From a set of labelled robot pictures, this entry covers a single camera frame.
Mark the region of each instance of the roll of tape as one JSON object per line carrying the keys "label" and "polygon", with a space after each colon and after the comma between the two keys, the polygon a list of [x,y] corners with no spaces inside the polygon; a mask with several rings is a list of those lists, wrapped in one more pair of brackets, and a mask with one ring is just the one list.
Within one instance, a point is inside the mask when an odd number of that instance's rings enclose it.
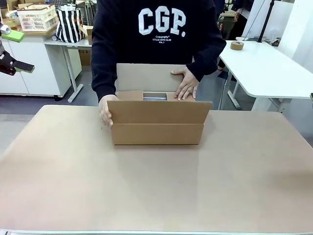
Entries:
{"label": "roll of tape", "polygon": [[232,50],[242,50],[244,48],[244,43],[242,42],[231,42],[230,49]]}

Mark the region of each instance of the person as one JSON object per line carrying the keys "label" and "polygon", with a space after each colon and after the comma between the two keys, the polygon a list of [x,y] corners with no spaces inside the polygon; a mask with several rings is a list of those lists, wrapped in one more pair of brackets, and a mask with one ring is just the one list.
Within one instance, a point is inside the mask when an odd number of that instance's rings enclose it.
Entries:
{"label": "person", "polygon": [[220,15],[224,12],[225,0],[213,0],[216,8],[216,20],[219,19]]}
{"label": "person", "polygon": [[216,71],[226,42],[212,0],[98,0],[97,7],[91,86],[106,125],[113,125],[107,101],[118,100],[116,63],[185,65],[172,72],[183,75],[178,100],[196,97],[202,77]]}
{"label": "person", "polygon": [[[253,6],[254,0],[235,0],[232,10],[236,11],[235,13],[235,24],[229,33],[228,40],[236,40],[236,37],[241,37],[246,23],[249,18],[251,8]],[[225,64],[222,60],[219,61],[218,70],[223,71]]]}

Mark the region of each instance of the cabinet caster wheel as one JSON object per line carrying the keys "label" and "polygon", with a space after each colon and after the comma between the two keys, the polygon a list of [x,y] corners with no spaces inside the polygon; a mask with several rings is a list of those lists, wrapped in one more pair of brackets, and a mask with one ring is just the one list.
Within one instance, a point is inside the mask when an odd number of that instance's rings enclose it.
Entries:
{"label": "cabinet caster wheel", "polygon": [[54,101],[61,101],[63,98],[62,97],[58,97],[57,95],[53,96]]}

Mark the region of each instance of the hand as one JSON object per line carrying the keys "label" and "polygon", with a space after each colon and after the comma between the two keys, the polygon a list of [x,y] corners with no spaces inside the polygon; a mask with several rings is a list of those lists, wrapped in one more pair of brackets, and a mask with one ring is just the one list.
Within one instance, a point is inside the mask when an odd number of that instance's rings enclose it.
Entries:
{"label": "hand", "polygon": [[108,108],[108,101],[111,101],[111,100],[119,100],[119,99],[114,94],[108,94],[102,97],[101,100],[99,101],[100,116],[102,117],[104,124],[109,127],[113,125],[113,121],[111,119],[112,115],[109,112],[109,108]]}
{"label": "hand", "polygon": [[238,21],[239,16],[240,16],[240,13],[236,12],[236,13],[235,13],[235,16],[234,16],[234,21],[235,21],[235,22]]}
{"label": "hand", "polygon": [[175,98],[178,98],[178,100],[185,100],[190,93],[192,93],[193,98],[196,98],[199,81],[187,67],[184,67],[182,70],[172,71],[171,74],[184,75],[184,79],[175,93]]}

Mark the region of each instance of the black pants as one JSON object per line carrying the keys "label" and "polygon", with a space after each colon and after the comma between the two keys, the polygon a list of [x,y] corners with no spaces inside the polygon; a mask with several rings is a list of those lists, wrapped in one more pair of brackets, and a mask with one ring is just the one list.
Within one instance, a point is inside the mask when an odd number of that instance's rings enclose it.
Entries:
{"label": "black pants", "polygon": [[[242,15],[239,15],[237,22],[235,22],[233,28],[230,31],[228,40],[236,40],[236,37],[241,37],[245,26],[246,26],[247,19]],[[219,67],[225,68],[225,64],[222,60],[219,62]]]}

